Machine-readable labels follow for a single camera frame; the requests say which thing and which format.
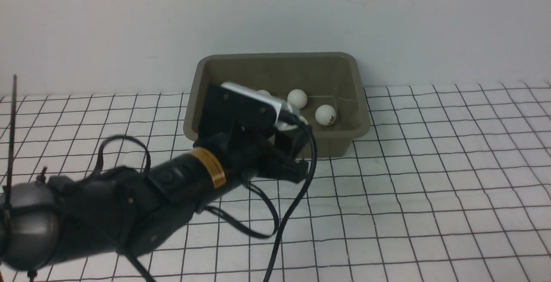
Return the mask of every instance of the black button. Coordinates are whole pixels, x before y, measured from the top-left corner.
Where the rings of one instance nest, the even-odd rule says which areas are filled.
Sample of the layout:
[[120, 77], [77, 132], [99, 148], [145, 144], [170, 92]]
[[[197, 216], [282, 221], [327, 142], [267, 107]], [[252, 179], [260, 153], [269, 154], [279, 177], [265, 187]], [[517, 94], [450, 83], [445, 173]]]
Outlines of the black button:
[[165, 172], [161, 174], [160, 180], [165, 184], [171, 184], [174, 181], [174, 177], [170, 172]]

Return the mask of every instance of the black wire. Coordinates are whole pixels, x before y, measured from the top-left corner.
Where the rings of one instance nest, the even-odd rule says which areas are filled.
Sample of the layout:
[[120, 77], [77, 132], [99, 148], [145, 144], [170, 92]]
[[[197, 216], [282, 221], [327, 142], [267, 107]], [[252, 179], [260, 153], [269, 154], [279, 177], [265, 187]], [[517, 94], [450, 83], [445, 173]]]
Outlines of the black wire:
[[303, 187], [300, 189], [300, 191], [297, 194], [297, 197], [295, 198], [295, 200], [293, 200], [293, 203], [291, 203], [291, 206], [289, 206], [289, 209], [287, 210], [287, 212], [283, 216], [283, 219], [281, 220], [281, 224], [279, 225], [277, 235], [275, 236], [274, 247], [272, 249], [272, 256], [270, 256], [270, 261], [268, 263], [268, 268], [266, 269], [266, 274], [264, 275], [264, 282], [268, 282], [270, 280], [274, 265], [276, 263], [277, 253], [278, 253], [279, 245], [281, 244], [281, 240], [282, 240], [282, 237], [283, 237], [283, 230], [285, 229], [285, 225], [287, 225], [287, 221], [289, 220], [289, 217], [291, 217], [291, 214], [297, 208], [297, 206], [299, 205], [299, 202], [303, 199], [303, 197], [306, 194], [308, 188], [310, 187], [310, 184], [313, 180], [314, 171], [316, 170], [316, 163], [317, 163], [317, 145], [316, 145], [316, 139], [313, 137], [313, 133], [311, 133], [311, 131], [308, 129], [308, 127], [305, 125], [305, 123], [302, 122], [300, 119], [298, 119], [298, 118], [296, 118], [292, 115], [287, 115], [287, 117], [285, 117], [285, 118], [291, 119], [293, 121], [292, 123], [294, 125], [297, 125], [301, 129], [303, 129], [303, 131], [305, 133], [307, 133], [308, 138], [310, 140], [310, 150], [312, 151], [312, 153], [311, 153], [312, 160], [310, 162], [308, 177], [304, 181]]
[[114, 136], [111, 136], [111, 137], [108, 137], [107, 139], [105, 139], [102, 144], [100, 145], [100, 148], [98, 150], [98, 160], [96, 161], [96, 165], [94, 167], [94, 170], [92, 171], [92, 173], [85, 177], [84, 179], [80, 180], [78, 183], [79, 184], [86, 184], [87, 182], [90, 182], [91, 180], [93, 180], [94, 178], [98, 177], [100, 174], [102, 174], [102, 170], [103, 170], [103, 164], [104, 164], [104, 160], [103, 160], [103, 151], [105, 149], [105, 146], [117, 139], [122, 139], [122, 140], [128, 140], [130, 142], [133, 142], [133, 143], [136, 143], [137, 145], [139, 145], [140, 147], [142, 147], [142, 149], [145, 151], [145, 168], [143, 170], [143, 176], [144, 177], [147, 177], [148, 174], [149, 174], [149, 170], [151, 168], [151, 154], [149, 153], [149, 150], [147, 149], [147, 146], [141, 142], [139, 139], [136, 139], [135, 137], [132, 137], [132, 136], [127, 136], [127, 135], [114, 135]]
[[250, 190], [251, 192], [254, 192], [254, 194], [260, 196], [260, 198], [268, 206], [268, 209], [270, 210], [270, 213], [272, 213], [272, 217], [273, 217], [273, 221], [274, 221], [274, 229], [273, 229], [272, 233], [270, 233], [269, 235], [266, 235], [264, 233], [256, 232], [256, 231], [246, 227], [245, 225], [243, 225], [243, 223], [241, 223], [240, 221], [237, 221], [234, 217], [232, 217], [232, 215], [229, 215], [226, 211], [224, 211], [222, 209], [219, 209], [215, 206], [207, 206], [207, 207], [205, 207], [205, 210], [209, 211], [210, 213], [212, 213], [214, 215], [216, 215], [217, 217], [220, 217], [221, 219], [223, 219], [224, 221], [226, 221], [227, 223], [232, 225], [235, 229], [237, 229], [238, 231], [240, 231], [240, 232], [242, 232], [242, 233], [244, 233], [244, 234], [246, 234], [250, 237], [257, 238], [257, 239], [268, 239], [268, 238], [272, 237], [273, 235], [276, 234], [276, 232], [279, 229], [279, 216], [277, 214], [276, 208], [274, 207], [274, 205], [272, 204], [272, 202], [270, 201], [268, 196], [266, 194], [264, 194], [264, 192], [260, 188], [258, 188], [256, 185], [254, 185], [250, 182], [243, 182], [243, 185], [248, 190]]

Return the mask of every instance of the grid paper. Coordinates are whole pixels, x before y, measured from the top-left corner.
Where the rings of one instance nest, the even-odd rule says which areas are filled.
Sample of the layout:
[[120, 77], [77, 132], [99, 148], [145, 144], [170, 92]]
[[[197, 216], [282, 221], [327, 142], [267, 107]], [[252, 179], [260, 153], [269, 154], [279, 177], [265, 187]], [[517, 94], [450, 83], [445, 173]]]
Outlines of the grid paper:
[[[373, 127], [339, 158], [321, 158], [293, 213], [273, 282], [551, 281], [551, 87], [548, 83], [368, 87]], [[101, 139], [127, 133], [153, 165], [184, 153], [189, 95], [26, 96], [17, 104], [14, 184], [48, 174], [83, 178]], [[6, 174], [10, 98], [0, 99]], [[132, 143], [106, 147], [104, 169], [143, 167]], [[257, 180], [280, 216], [300, 185]], [[269, 211], [245, 188], [217, 205], [257, 231]], [[273, 239], [251, 239], [195, 215], [140, 257], [158, 282], [260, 281]], [[6, 281], [25, 273], [2, 266]], [[114, 253], [57, 264], [37, 281], [141, 281]]]

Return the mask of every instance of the orange tape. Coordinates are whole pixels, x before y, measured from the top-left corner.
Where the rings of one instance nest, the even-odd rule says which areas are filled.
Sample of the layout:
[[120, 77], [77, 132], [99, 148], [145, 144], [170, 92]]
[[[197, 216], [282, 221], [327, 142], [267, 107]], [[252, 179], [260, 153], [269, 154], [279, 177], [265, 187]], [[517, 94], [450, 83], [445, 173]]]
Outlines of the orange tape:
[[203, 147], [196, 147], [193, 151], [189, 152], [189, 154], [195, 156], [195, 158], [201, 161], [201, 164], [205, 166], [210, 174], [214, 188], [226, 185], [226, 173], [224, 172], [224, 168], [222, 168], [222, 165], [213, 153]]

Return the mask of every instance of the white ping pong ball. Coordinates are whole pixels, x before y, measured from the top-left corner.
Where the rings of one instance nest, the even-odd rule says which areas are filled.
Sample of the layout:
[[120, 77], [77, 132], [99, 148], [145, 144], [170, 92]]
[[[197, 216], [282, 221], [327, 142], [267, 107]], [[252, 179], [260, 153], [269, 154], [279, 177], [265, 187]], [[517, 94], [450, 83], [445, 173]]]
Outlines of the white ping pong ball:
[[316, 121], [319, 125], [329, 126], [337, 120], [337, 111], [328, 104], [324, 104], [316, 110]]
[[258, 92], [261, 93], [261, 94], [264, 94], [264, 95], [266, 95], [266, 96], [271, 96], [271, 95], [272, 95], [272, 94], [270, 94], [270, 92], [268, 92], [267, 90], [259, 90]]
[[291, 92], [287, 95], [287, 102], [293, 104], [300, 110], [308, 102], [308, 96], [302, 90], [291, 90]]

